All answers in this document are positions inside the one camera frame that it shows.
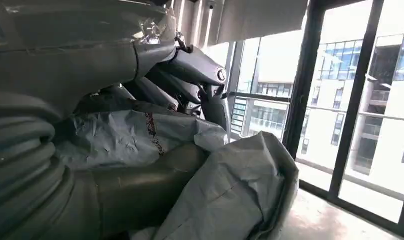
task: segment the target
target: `packaging material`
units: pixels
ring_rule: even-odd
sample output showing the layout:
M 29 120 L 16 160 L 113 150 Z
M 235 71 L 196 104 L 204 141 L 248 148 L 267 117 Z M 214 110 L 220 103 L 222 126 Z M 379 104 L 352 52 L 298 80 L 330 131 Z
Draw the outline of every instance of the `packaging material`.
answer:
M 165 16 L 158 24 L 152 18 L 142 18 L 139 23 L 141 34 L 135 36 L 140 44 L 160 44 L 171 41 L 176 35 L 176 19 L 172 8 L 165 9 Z
M 118 104 L 104 106 L 114 109 Z M 184 142 L 192 141 L 209 152 L 228 143 L 225 131 L 216 124 L 187 115 L 156 113 L 158 107 L 145 106 L 145 112 L 97 111 L 70 117 L 57 128 L 67 137 L 55 141 L 56 156 L 72 169 L 145 166 Z
M 153 239 L 277 239 L 297 176 L 292 157 L 270 133 L 230 143 L 187 183 Z
M 298 170 L 273 134 L 227 144 L 220 126 L 147 103 L 94 96 L 79 108 L 71 117 L 74 132 L 64 132 L 74 137 L 58 142 L 56 151 L 74 169 L 148 165 L 187 141 L 211 152 L 162 225 L 131 229 L 131 240 L 279 238 Z

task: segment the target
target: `black door frame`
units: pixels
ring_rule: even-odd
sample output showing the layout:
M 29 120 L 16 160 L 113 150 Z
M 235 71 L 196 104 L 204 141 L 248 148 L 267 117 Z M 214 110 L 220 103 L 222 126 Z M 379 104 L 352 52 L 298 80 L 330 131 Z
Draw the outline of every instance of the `black door frame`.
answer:
M 305 116 L 308 95 L 311 87 L 314 67 L 317 57 L 317 49 L 320 42 L 321 28 L 325 11 L 347 4 L 360 2 L 359 0 L 346 0 L 330 2 L 326 0 L 312 0 L 308 8 L 308 18 L 305 26 L 305 35 L 302 41 L 301 53 L 298 69 L 295 77 L 293 94 L 287 116 L 287 127 L 283 135 L 283 144 L 290 152 L 293 158 L 299 146 L 300 134 L 302 131 L 303 119 Z M 329 191 L 323 190 L 304 180 L 299 180 L 301 189 L 306 190 L 332 204 L 335 204 L 349 212 L 352 212 L 365 220 L 376 224 L 388 231 L 404 237 L 404 203 L 398 223 L 389 221 L 381 216 L 360 208 L 354 204 L 344 201 L 338 197 L 350 143 L 352 140 L 353 129 L 356 124 L 356 117 L 365 82 L 365 73 L 367 72 L 371 53 L 374 48 L 377 26 L 380 19 L 384 0 L 373 0 L 367 28 L 362 42 L 360 57 L 355 73 L 352 93 L 349 100 L 349 106 L 343 125 L 339 149 L 337 152 L 332 180 Z

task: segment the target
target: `plastic wrap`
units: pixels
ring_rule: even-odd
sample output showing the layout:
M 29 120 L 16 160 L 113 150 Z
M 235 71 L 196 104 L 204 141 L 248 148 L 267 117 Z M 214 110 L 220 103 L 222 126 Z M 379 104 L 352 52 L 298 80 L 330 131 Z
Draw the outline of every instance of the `plastic wrap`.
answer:
M 121 109 L 108 102 L 95 109 Z M 72 169 L 99 166 L 144 166 L 184 142 L 192 141 L 211 152 L 228 143 L 218 125 L 145 105 L 145 112 L 117 110 L 72 116 L 61 129 L 68 137 L 56 141 L 56 156 Z
M 15 25 L 0 23 L 0 51 L 162 44 L 176 31 L 173 10 L 150 1 L 0 1 L 0 14 Z
M 187 183 L 154 240 L 277 239 L 298 170 L 272 134 L 213 152 Z
M 121 110 L 130 106 L 135 110 Z M 144 166 L 187 141 L 210 152 L 162 225 L 130 229 L 131 240 L 279 238 L 296 196 L 298 170 L 274 135 L 261 132 L 227 144 L 218 125 L 114 98 L 90 99 L 71 119 L 74 134 L 66 134 L 74 137 L 57 144 L 56 155 L 75 169 Z

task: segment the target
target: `red marking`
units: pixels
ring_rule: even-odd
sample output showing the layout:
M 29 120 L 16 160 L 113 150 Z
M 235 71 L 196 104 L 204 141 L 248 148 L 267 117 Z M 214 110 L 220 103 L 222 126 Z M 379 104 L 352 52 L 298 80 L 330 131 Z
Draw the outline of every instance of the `red marking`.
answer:
M 165 151 L 163 150 L 161 144 L 159 143 L 159 140 L 156 138 L 156 129 L 155 129 L 155 123 L 153 122 L 153 115 L 148 112 L 145 113 L 145 115 L 146 115 L 147 132 L 149 133 L 150 138 L 152 139 L 152 143 L 158 149 L 159 156 L 162 156 L 165 153 Z

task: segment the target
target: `glass railing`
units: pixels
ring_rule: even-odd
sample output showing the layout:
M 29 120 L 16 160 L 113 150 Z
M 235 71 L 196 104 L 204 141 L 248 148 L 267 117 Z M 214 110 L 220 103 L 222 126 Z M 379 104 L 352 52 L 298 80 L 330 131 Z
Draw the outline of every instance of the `glass railing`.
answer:
M 378 136 L 378 134 L 380 133 L 380 126 L 366 123 L 364 125 L 364 128 L 362 129 L 362 132 L 365 134 Z
M 388 98 L 389 98 L 389 91 L 374 90 L 371 93 L 371 100 L 387 101 Z

